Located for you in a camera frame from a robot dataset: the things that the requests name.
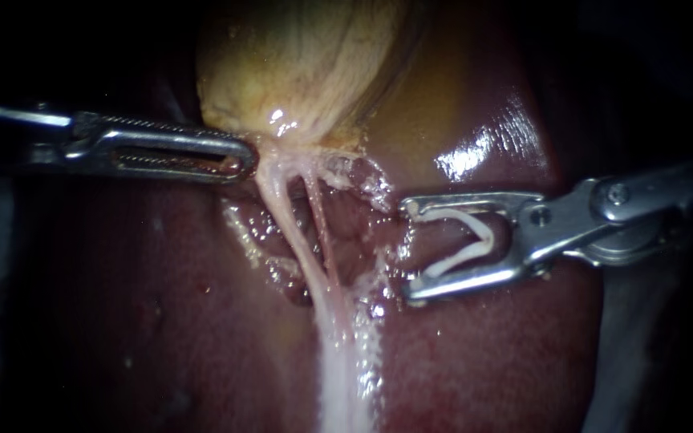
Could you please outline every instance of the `dark background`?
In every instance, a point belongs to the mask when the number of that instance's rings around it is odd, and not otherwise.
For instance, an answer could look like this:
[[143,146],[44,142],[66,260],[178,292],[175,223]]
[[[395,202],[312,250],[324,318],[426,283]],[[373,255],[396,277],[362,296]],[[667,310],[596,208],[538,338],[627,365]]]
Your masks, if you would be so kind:
[[[693,2],[664,3],[506,2],[569,182],[693,155]],[[153,89],[170,87],[192,96],[180,120],[197,121],[189,47],[198,6],[0,5],[0,103],[46,100],[167,118],[171,112],[154,107],[167,106],[168,96]],[[631,431],[693,431],[693,254],[683,281],[652,336],[654,368]],[[18,325],[2,323],[14,338]],[[14,402],[38,393],[7,382],[24,362],[3,361],[0,415],[12,416]]]

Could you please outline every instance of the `metal surgical instrument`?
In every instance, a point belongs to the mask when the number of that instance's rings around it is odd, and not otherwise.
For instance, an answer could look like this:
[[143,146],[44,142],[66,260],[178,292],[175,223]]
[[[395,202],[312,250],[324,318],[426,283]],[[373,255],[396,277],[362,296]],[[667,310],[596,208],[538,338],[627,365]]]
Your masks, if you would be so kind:
[[409,196],[401,216],[417,220],[425,212],[454,208],[468,214],[497,213],[512,227],[511,246],[496,263],[406,281],[403,294],[414,301],[473,293],[541,275],[559,256],[593,266],[630,265],[693,237],[693,226],[670,225],[693,213],[693,160],[633,176],[583,180],[568,194],[548,200],[535,192],[476,192]]
[[0,107],[0,174],[135,177],[232,184],[252,176],[255,149],[225,132],[46,104]]

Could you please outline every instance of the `white tissue inside grasper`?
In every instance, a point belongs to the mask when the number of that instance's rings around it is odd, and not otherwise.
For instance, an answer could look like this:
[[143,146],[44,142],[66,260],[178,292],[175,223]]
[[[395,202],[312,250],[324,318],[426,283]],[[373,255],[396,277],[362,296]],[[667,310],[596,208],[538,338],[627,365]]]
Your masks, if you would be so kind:
[[[443,260],[436,261],[429,265],[422,272],[425,277],[437,278],[457,265],[472,260],[473,258],[487,255],[493,249],[493,231],[487,225],[483,224],[483,221],[478,220],[468,213],[450,208],[430,209],[423,215],[416,217],[414,221],[429,222],[442,220],[444,218],[452,218],[461,221],[467,225],[480,240],[465,246],[455,254],[445,257]],[[416,287],[418,284],[420,284],[419,279],[411,281],[412,288]]]

